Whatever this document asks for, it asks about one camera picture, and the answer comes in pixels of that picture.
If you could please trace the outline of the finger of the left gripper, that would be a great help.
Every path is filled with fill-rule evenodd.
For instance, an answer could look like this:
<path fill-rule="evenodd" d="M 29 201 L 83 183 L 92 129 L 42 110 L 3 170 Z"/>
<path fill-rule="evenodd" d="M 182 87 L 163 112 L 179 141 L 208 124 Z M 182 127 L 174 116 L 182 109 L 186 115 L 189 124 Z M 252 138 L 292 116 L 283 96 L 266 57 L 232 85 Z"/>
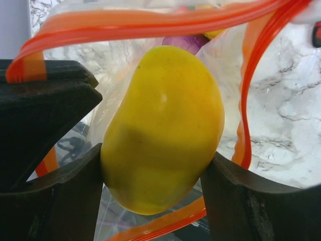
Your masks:
<path fill-rule="evenodd" d="M 102 100 L 94 75 L 70 60 L 47 60 L 47 77 L 9 84 L 1 60 L 1 192 L 25 182 L 58 140 Z"/>

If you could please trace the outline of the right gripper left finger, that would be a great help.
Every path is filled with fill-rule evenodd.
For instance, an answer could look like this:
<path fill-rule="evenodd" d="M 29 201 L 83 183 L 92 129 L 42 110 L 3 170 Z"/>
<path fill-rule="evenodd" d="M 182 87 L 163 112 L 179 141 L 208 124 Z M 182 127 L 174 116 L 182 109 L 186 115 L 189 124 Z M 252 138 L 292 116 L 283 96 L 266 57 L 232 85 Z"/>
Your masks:
<path fill-rule="evenodd" d="M 1 240 L 93 240 L 103 181 L 101 144 L 1 194 Z"/>

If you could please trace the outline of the yellow toy mango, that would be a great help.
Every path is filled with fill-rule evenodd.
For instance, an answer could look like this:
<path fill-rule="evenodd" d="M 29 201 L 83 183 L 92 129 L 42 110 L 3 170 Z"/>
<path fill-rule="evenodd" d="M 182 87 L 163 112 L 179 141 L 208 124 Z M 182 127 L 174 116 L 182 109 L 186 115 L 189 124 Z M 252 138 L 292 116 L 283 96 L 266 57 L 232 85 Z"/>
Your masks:
<path fill-rule="evenodd" d="M 200 59 L 174 46 L 149 50 L 102 143 L 113 198 L 142 215 L 173 207 L 212 160 L 224 118 L 217 82 Z"/>

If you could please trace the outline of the clear zip top bag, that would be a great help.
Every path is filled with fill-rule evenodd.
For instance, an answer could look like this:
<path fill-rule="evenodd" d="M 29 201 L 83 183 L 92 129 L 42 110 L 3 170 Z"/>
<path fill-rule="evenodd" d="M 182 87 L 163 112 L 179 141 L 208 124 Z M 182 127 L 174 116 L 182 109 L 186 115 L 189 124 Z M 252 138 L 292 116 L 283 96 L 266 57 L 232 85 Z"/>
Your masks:
<path fill-rule="evenodd" d="M 124 210 L 157 215 L 112 240 L 150 240 L 209 215 L 203 198 L 172 207 L 196 184 L 233 120 L 232 162 L 251 164 L 247 96 L 262 56 L 320 1 L 64 1 L 6 71 L 13 83 L 49 74 L 44 52 L 102 44 L 103 95 L 89 136 L 104 182 Z"/>

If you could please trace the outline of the yellow toy bell pepper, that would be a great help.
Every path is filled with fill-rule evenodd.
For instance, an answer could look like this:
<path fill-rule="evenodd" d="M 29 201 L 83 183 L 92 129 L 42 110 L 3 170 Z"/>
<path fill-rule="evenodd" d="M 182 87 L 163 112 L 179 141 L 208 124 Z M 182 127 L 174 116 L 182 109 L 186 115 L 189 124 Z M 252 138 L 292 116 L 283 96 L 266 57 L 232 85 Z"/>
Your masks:
<path fill-rule="evenodd" d="M 211 40 L 216 38 L 218 35 L 220 35 L 221 33 L 223 33 L 226 29 L 219 29 L 219 30 L 215 30 L 215 31 L 209 31 L 209 32 L 205 32 L 202 35 L 204 35 L 207 39 Z"/>

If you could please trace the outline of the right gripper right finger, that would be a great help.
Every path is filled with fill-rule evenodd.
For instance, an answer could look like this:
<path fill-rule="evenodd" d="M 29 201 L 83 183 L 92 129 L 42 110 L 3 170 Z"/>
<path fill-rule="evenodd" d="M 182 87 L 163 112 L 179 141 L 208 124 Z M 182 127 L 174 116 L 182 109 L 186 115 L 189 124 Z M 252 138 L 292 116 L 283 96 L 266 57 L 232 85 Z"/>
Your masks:
<path fill-rule="evenodd" d="M 201 185 L 213 240 L 320 240 L 320 185 L 277 183 L 219 153 Z"/>

